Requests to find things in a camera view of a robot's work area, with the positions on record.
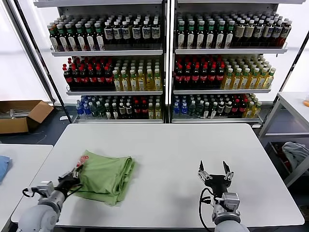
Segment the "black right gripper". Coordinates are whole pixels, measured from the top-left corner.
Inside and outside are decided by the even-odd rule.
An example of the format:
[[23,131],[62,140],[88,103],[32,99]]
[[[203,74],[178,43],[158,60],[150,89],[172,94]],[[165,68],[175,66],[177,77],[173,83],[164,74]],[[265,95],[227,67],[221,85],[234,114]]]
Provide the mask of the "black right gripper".
[[225,175],[208,174],[204,170],[203,162],[200,161],[198,176],[205,186],[212,189],[213,194],[223,194],[227,192],[227,189],[231,185],[231,180],[234,176],[234,172],[230,171],[229,166],[223,161],[223,167]]

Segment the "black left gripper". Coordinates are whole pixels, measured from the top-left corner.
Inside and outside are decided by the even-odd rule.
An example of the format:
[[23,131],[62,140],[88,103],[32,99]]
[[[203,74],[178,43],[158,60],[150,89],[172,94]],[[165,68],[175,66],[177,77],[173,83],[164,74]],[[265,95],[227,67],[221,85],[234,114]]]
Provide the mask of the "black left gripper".
[[83,170],[83,166],[76,166],[71,173],[67,173],[58,178],[57,188],[63,191],[69,191],[72,187],[80,184],[79,175]]

